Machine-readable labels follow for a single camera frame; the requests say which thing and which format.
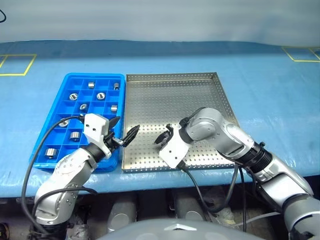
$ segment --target white wall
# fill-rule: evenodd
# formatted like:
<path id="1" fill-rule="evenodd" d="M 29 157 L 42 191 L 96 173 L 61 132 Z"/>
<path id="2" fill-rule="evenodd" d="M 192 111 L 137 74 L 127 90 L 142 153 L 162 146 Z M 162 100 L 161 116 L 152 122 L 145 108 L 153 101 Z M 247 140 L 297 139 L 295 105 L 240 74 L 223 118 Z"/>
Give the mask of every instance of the white wall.
<path id="1" fill-rule="evenodd" d="M 0 23 L 0 42 L 107 39 L 320 46 L 320 0 L 1 0 L 0 9 L 7 15 Z"/>

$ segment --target perforated metal tray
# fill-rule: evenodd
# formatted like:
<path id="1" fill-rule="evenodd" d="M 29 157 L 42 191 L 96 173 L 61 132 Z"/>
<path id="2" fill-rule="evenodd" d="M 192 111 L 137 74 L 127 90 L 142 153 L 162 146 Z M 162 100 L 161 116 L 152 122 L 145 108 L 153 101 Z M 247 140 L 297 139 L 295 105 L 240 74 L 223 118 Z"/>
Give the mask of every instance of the perforated metal tray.
<path id="1" fill-rule="evenodd" d="M 199 107 L 219 110 L 238 125 L 216 72 L 174 74 L 129 74 L 126 76 L 124 133 L 140 124 L 136 139 L 124 149 L 125 172 L 169 169 L 158 156 L 155 139 L 166 131 L 166 124 L 177 125 Z M 196 143 L 183 159 L 190 168 L 231 168 L 206 141 Z"/>

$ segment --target yellow square outline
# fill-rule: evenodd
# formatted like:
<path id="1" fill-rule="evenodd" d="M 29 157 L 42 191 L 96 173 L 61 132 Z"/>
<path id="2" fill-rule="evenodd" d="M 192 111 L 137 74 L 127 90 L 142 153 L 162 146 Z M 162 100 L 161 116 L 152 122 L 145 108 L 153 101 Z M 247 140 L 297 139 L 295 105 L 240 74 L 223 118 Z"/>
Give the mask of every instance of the yellow square outline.
<path id="1" fill-rule="evenodd" d="M 320 63 L 320 57 L 310 48 L 310 47 L 295 47 L 295 46 L 282 46 L 281 49 L 288 55 L 288 57 L 297 63 Z M 294 59 L 290 53 L 287 52 L 286 49 L 308 49 L 311 53 L 313 53 L 315 55 L 315 57 L 319 60 L 296 60 Z"/>
<path id="2" fill-rule="evenodd" d="M 8 57 L 20 57 L 20 56 L 33 56 L 31 61 L 29 62 L 28 66 L 24 70 L 24 73 L 0 73 L 0 77 L 4 76 L 25 76 L 27 75 L 29 69 L 31 68 L 31 65 L 34 63 L 37 54 L 0 54 L 0 57 L 4 57 L 3 60 L 0 62 L 0 68 L 5 63 Z"/>

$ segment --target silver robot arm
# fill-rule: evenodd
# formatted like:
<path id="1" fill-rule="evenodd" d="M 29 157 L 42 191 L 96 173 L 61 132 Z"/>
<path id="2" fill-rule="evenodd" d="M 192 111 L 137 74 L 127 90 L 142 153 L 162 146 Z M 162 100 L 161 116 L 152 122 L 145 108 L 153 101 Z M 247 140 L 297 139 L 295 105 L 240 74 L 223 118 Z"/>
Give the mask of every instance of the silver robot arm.
<path id="1" fill-rule="evenodd" d="M 261 195 L 284 213 L 291 236 L 320 236 L 315 224 L 320 222 L 320 201 L 313 198 L 308 182 L 218 110 L 200 108 L 181 120 L 179 127 L 168 124 L 167 128 L 155 143 L 161 143 L 159 156 L 171 168 L 178 166 L 194 142 L 207 140 L 222 156 L 254 175 Z"/>
<path id="2" fill-rule="evenodd" d="M 124 139 L 118 139 L 109 129 L 119 119 L 115 117 L 108 120 L 94 113 L 86 114 L 83 133 L 89 144 L 66 155 L 56 164 L 50 178 L 36 192 L 34 201 L 53 190 L 82 187 L 97 168 L 98 162 L 110 158 L 116 148 L 126 147 L 135 138 L 140 126 L 133 127 Z M 65 191 L 43 199 L 35 212 L 36 221 L 46 229 L 53 230 L 54 226 L 66 223 L 72 215 L 78 193 Z"/>

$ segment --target blue plastic tray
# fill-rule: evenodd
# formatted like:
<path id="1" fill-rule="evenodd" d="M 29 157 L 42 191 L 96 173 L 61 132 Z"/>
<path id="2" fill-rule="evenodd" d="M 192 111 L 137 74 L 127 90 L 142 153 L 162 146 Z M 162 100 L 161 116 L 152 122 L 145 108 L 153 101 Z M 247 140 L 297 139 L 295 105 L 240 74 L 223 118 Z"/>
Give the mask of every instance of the blue plastic tray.
<path id="1" fill-rule="evenodd" d="M 93 89 L 88 87 L 89 82 L 95 82 Z M 119 90 L 114 90 L 114 83 L 119 83 Z M 126 81 L 122 74 L 103 74 L 103 73 L 69 73 L 64 77 L 62 85 L 55 97 L 50 112 L 45 120 L 43 128 L 36 141 L 32 156 L 35 154 L 41 139 L 46 131 L 57 121 L 68 116 L 76 116 L 85 113 L 95 113 L 104 116 L 107 119 L 120 116 L 120 121 L 111 131 L 114 132 L 117 138 L 121 138 L 123 134 L 124 122 L 124 99 L 125 99 Z M 104 100 L 97 99 L 97 93 L 103 92 L 106 94 Z M 69 100 L 69 95 L 72 93 L 78 94 L 77 100 Z M 87 111 L 81 111 L 80 105 L 88 104 Z M 111 112 L 111 105 L 117 105 L 117 112 Z M 84 125 L 77 119 L 70 119 L 66 127 L 57 126 L 44 142 L 39 155 L 34 163 L 34 167 L 44 171 L 52 172 L 56 163 L 78 149 L 81 146 L 87 145 L 87 138 L 83 134 Z M 81 132 L 79 142 L 74 142 L 69 139 L 71 132 Z M 58 150 L 56 158 L 49 159 L 45 157 L 47 148 Z M 113 171 L 121 161 L 120 151 L 117 149 L 112 153 L 111 158 L 103 159 L 98 164 L 96 171 L 110 172 Z"/>

